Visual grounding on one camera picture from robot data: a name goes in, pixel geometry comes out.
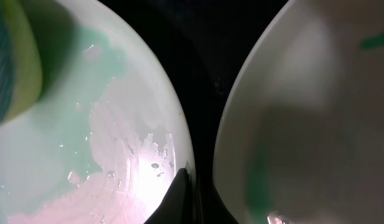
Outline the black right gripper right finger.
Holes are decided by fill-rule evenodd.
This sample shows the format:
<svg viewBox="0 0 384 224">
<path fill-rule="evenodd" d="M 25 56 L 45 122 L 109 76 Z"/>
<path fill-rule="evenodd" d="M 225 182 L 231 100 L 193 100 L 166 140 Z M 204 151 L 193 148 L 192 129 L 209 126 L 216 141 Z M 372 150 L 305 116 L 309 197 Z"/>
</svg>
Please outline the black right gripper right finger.
<svg viewBox="0 0 384 224">
<path fill-rule="evenodd" d="M 210 181 L 197 179 L 197 219 L 202 224 L 238 224 Z"/>
</svg>

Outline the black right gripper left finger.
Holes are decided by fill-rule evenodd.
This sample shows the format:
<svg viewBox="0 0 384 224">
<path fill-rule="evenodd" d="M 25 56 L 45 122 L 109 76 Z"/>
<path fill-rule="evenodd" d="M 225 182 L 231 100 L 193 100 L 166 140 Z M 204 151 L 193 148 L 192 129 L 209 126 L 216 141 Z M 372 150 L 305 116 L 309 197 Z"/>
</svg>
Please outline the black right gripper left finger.
<svg viewBox="0 0 384 224">
<path fill-rule="evenodd" d="M 144 224 L 192 224 L 192 184 L 187 169 L 177 171 L 162 202 Z"/>
</svg>

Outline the green yellow scrub sponge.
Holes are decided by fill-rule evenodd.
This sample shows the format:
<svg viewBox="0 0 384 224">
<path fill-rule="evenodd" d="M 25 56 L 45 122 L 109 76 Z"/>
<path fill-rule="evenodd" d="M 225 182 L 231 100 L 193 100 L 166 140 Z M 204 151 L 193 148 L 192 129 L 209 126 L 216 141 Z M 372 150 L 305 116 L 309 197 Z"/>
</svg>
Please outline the green yellow scrub sponge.
<svg viewBox="0 0 384 224">
<path fill-rule="evenodd" d="M 21 3 L 0 0 L 0 124 L 39 99 L 42 80 L 39 51 Z"/>
</svg>

